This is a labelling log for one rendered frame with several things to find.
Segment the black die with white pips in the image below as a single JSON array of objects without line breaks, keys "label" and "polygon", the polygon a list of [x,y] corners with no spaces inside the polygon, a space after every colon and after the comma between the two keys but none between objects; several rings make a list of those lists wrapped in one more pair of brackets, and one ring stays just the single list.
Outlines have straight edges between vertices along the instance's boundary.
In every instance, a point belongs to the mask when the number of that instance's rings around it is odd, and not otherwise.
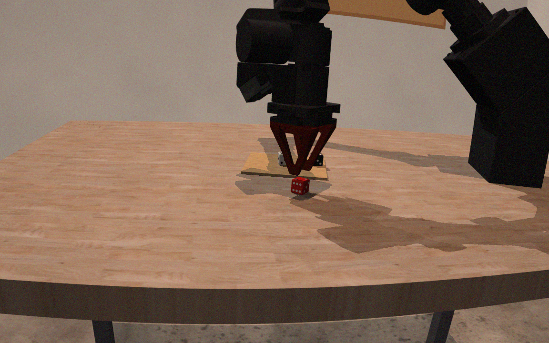
[{"label": "black die with white pips", "polygon": [[323,155],[320,153],[313,166],[322,166],[322,165],[323,165]]}]

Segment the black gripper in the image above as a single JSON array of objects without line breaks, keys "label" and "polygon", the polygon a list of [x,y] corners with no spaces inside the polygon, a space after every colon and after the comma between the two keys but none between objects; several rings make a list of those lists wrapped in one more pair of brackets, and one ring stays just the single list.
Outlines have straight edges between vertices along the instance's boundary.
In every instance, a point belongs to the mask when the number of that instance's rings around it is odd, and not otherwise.
[{"label": "black gripper", "polygon": [[[333,113],[340,113],[340,105],[326,102],[329,67],[290,64],[297,67],[295,104],[268,102],[267,112],[277,114],[270,117],[270,128],[279,145],[288,173],[298,176],[301,170],[310,171],[323,147],[337,127]],[[309,159],[308,154],[314,141],[321,133]],[[294,164],[286,134],[293,134],[298,159]]]}]

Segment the orange flat mat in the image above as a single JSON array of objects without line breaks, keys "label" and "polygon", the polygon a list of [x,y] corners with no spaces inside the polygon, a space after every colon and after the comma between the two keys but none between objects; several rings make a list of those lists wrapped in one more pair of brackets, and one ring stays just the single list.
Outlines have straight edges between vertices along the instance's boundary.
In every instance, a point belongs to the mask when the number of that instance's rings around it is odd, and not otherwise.
[{"label": "orange flat mat", "polygon": [[278,154],[257,153],[251,152],[245,165],[241,170],[241,174],[258,174],[263,176],[276,176],[288,178],[307,178],[313,180],[327,181],[326,165],[323,158],[322,166],[313,166],[310,171],[301,170],[301,173],[296,176],[288,173],[287,165],[279,165],[277,163]]}]

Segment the beige die with black pips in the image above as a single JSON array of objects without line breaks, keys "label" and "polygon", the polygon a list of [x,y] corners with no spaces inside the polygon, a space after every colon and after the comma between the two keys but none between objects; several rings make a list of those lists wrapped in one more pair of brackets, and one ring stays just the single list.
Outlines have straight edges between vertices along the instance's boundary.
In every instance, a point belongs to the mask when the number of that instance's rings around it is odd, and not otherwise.
[{"label": "beige die with black pips", "polygon": [[277,155],[277,163],[279,165],[287,165],[284,161],[284,157],[283,157],[283,153],[281,151],[278,152],[278,155]]}]

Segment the red dice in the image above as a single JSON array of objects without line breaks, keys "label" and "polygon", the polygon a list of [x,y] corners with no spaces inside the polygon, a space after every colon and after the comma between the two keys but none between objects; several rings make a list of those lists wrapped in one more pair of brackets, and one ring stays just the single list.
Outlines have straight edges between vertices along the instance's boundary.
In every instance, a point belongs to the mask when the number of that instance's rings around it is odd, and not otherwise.
[{"label": "red dice", "polygon": [[307,178],[297,177],[292,179],[291,192],[303,195],[309,191],[310,180]]}]

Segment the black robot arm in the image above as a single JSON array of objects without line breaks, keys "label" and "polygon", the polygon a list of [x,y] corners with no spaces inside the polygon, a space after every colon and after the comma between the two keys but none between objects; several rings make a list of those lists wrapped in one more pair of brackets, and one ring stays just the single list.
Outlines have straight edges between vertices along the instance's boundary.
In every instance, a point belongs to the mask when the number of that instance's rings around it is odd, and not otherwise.
[{"label": "black robot arm", "polygon": [[[459,52],[490,36],[509,13],[491,14],[478,0],[406,0],[421,15],[438,9],[458,39]],[[272,101],[295,104],[297,67],[287,61],[329,66],[333,31],[319,22],[330,11],[328,0],[273,0],[273,9],[249,8],[237,24],[237,87],[246,103],[272,93]],[[270,63],[270,64],[268,64]]]}]

